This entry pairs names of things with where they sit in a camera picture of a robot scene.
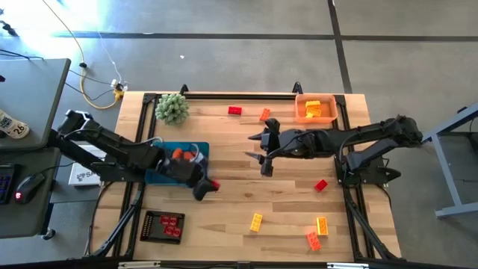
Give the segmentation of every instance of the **orange container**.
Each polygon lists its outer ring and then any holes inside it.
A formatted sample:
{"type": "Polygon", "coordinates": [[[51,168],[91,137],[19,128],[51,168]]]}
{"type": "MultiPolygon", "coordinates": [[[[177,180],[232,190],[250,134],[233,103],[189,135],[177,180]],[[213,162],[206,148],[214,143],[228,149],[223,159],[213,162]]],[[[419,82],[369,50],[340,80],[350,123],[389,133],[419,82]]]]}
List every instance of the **orange container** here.
{"type": "Polygon", "coordinates": [[[335,97],[327,93],[310,93],[296,95],[296,121],[298,123],[331,123],[337,119],[337,105],[335,97]],[[305,117],[305,103],[307,101],[320,101],[320,117],[305,117]]]}

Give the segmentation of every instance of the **wooden tabletop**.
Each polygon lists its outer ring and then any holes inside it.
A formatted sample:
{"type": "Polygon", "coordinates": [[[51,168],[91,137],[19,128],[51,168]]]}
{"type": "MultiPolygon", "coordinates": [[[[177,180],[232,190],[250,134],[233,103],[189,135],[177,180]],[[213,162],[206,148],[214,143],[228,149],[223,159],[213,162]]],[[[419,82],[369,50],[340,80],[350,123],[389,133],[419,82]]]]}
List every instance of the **wooden tabletop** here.
{"type": "MultiPolygon", "coordinates": [[[[134,140],[144,92],[127,92],[122,101],[116,133],[134,140]]],[[[347,94],[352,128],[370,124],[364,95],[347,94]]],[[[344,196],[331,158],[312,160],[276,158],[273,177],[261,177],[257,161],[243,152],[261,152],[250,135],[264,129],[259,121],[263,108],[281,123],[281,130],[331,128],[324,124],[294,122],[294,101],[279,100],[189,100],[190,117],[182,126],[158,121],[155,135],[169,141],[205,141],[210,145],[212,179],[221,184],[216,193],[194,200],[191,189],[172,186],[146,187],[134,259],[243,260],[275,262],[352,261],[352,247],[345,214],[344,196]],[[241,116],[228,115],[228,106],[243,108],[241,116]],[[313,186],[325,179],[329,185],[318,193],[313,186]],[[186,214],[180,245],[139,240],[147,210],[186,214]],[[254,213],[263,215],[260,231],[249,230],[254,213]],[[316,230],[316,217],[326,217],[329,235],[320,236],[322,249],[310,250],[305,234],[316,230]]],[[[149,108],[146,126],[152,108],[149,108]]],[[[147,128],[143,135],[146,139],[147,128]]],[[[359,145],[361,150],[366,145],[359,145]]],[[[395,255],[400,248],[386,195],[374,185],[364,185],[370,225],[395,255]]],[[[99,248],[116,226],[125,184],[115,183],[105,192],[93,230],[93,250],[99,248]]],[[[363,232],[359,243],[365,253],[363,232]]],[[[130,228],[125,229],[125,249],[130,228]]]]}

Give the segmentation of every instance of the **keyboard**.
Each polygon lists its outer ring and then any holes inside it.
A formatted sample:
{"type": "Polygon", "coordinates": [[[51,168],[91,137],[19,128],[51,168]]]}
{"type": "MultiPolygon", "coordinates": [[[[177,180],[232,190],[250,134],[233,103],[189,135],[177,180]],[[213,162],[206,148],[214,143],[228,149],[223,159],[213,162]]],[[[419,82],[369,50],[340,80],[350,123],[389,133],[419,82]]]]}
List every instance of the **keyboard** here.
{"type": "Polygon", "coordinates": [[[6,205],[10,202],[15,186],[15,172],[18,172],[19,168],[18,164],[0,165],[0,205],[6,205]]]}

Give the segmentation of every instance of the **green plant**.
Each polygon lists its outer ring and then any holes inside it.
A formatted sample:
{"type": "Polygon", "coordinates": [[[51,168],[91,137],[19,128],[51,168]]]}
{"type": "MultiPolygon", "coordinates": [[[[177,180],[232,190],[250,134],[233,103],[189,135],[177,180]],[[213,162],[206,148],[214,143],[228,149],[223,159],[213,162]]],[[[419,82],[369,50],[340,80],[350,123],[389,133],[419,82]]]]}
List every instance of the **green plant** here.
{"type": "Polygon", "coordinates": [[[183,123],[189,113],[189,104],[186,98],[179,93],[163,94],[158,100],[155,114],[158,120],[163,120],[166,125],[183,123]]]}

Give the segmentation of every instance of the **yellow cable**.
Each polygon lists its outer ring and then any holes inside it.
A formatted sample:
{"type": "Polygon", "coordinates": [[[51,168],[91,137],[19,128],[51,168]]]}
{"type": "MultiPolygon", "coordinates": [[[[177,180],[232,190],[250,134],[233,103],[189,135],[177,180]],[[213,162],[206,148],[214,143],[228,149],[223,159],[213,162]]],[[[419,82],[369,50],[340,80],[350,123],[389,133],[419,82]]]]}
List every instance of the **yellow cable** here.
{"type": "MultiPolygon", "coordinates": [[[[68,28],[68,26],[66,26],[65,22],[63,22],[60,17],[53,11],[53,9],[46,3],[45,0],[42,0],[43,3],[48,7],[48,9],[57,17],[57,19],[61,22],[61,24],[63,24],[63,26],[65,26],[65,28],[68,30],[68,32],[72,35],[73,39],[75,40],[76,44],[78,45],[78,48],[80,49],[80,53],[81,53],[81,62],[84,63],[84,54],[83,54],[83,49],[81,49],[81,46],[80,46],[80,43],[76,40],[76,37],[75,35],[70,31],[70,29],[68,28]]],[[[108,108],[111,108],[112,106],[114,106],[114,104],[116,104],[122,97],[123,95],[125,94],[123,91],[121,90],[117,90],[117,89],[114,89],[114,102],[111,104],[111,105],[107,105],[107,106],[104,106],[104,107],[100,107],[98,105],[95,105],[91,102],[91,100],[87,97],[86,93],[84,92],[84,88],[83,88],[83,83],[84,83],[84,78],[85,78],[85,71],[86,67],[82,67],[81,68],[81,78],[80,78],[80,90],[81,90],[81,94],[83,95],[83,98],[88,102],[88,104],[90,104],[92,107],[96,108],[96,109],[108,109],[108,108]]]]}
{"type": "Polygon", "coordinates": [[[83,89],[83,83],[84,83],[84,77],[85,77],[85,74],[84,74],[84,70],[85,68],[81,68],[81,78],[80,78],[80,90],[81,90],[81,93],[83,94],[83,98],[88,102],[88,104],[90,104],[92,107],[96,108],[96,109],[108,109],[108,108],[111,108],[112,106],[114,106],[118,100],[120,100],[124,94],[124,92],[120,91],[120,90],[114,90],[114,102],[110,105],[107,105],[107,106],[104,106],[104,107],[100,107],[98,105],[95,105],[93,104],[89,99],[88,97],[86,96],[86,94],[84,93],[84,89],[83,89]]]}

